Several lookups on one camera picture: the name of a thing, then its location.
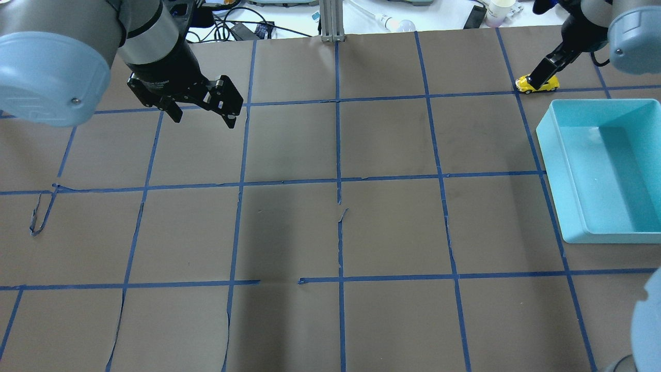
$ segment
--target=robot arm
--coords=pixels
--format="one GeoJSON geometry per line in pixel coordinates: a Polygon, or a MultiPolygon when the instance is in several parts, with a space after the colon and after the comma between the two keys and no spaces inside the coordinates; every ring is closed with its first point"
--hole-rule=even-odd
{"type": "Polygon", "coordinates": [[[108,87],[116,54],[129,88],[175,122],[177,102],[221,115],[233,128],[243,98],[227,76],[209,80],[186,43],[196,0],[12,0],[0,6],[0,107],[34,122],[78,125],[108,87]],[[186,21],[170,11],[184,6],[186,21]]]}
{"type": "MultiPolygon", "coordinates": [[[[596,52],[610,43],[615,68],[633,74],[661,73],[661,0],[559,0],[569,12],[562,27],[563,41],[529,76],[539,89],[583,52],[596,52]]],[[[542,14],[554,3],[535,0],[542,14]]]]}

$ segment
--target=white table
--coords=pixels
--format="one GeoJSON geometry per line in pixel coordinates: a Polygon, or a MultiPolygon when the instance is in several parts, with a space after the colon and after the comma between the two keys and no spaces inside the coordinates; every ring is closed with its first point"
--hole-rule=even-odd
{"type": "MultiPolygon", "coordinates": [[[[416,25],[418,31],[429,30],[457,30],[463,28],[468,14],[477,2],[471,0],[434,0],[429,6],[415,7],[410,3],[402,3],[387,0],[356,0],[361,6],[373,13],[384,13],[398,18],[408,19],[416,25]]],[[[546,12],[544,15],[535,15],[532,12],[532,1],[523,2],[524,10],[512,19],[512,22],[503,24],[503,27],[513,26],[537,26],[549,24],[562,24],[567,17],[567,12],[560,6],[546,12]]],[[[298,5],[295,7],[279,7],[267,5],[264,7],[246,5],[241,6],[255,9],[268,21],[275,21],[276,26],[290,28],[310,35],[317,35],[317,23],[311,15],[319,10],[319,6],[298,5]]],[[[377,24],[373,19],[361,13],[350,3],[344,3],[344,32],[346,34],[379,34],[389,31],[377,24]]],[[[254,13],[245,10],[233,11],[228,20],[236,21],[261,21],[254,13]]],[[[247,24],[254,30],[254,24],[247,24]]],[[[202,30],[193,28],[192,31],[204,36],[209,29],[202,30]]],[[[284,30],[278,30],[276,38],[295,38],[300,35],[284,30]]]]}

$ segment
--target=blue object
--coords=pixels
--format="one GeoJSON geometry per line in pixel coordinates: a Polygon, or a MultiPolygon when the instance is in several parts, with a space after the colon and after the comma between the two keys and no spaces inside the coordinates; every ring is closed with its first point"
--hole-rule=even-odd
{"type": "Polygon", "coordinates": [[[92,47],[50,32],[0,37],[0,109],[52,126],[88,121],[110,83],[110,67],[92,47]]]}
{"type": "Polygon", "coordinates": [[[556,100],[537,127],[568,243],[661,243],[661,105],[556,100]]]}
{"type": "Polygon", "coordinates": [[[639,372],[661,365],[661,269],[645,285],[647,300],[639,301],[631,320],[631,349],[639,372]]]}
{"type": "Polygon", "coordinates": [[[661,73],[661,6],[624,12],[608,28],[610,60],[620,71],[661,73]]]}

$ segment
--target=plastic bin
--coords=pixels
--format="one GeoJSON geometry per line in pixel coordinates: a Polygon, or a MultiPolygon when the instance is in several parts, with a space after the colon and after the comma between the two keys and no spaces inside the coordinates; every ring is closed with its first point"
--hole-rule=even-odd
{"type": "Polygon", "coordinates": [[[661,243],[661,105],[556,100],[537,127],[563,239],[661,243]]]}

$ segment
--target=black phone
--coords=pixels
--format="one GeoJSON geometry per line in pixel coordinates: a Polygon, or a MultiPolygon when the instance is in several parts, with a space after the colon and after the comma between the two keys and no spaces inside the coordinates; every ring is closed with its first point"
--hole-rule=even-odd
{"type": "Polygon", "coordinates": [[[486,7],[480,7],[478,5],[473,5],[473,10],[471,14],[468,15],[466,24],[463,26],[463,29],[468,28],[480,28],[482,21],[484,21],[486,15],[486,7]]]}

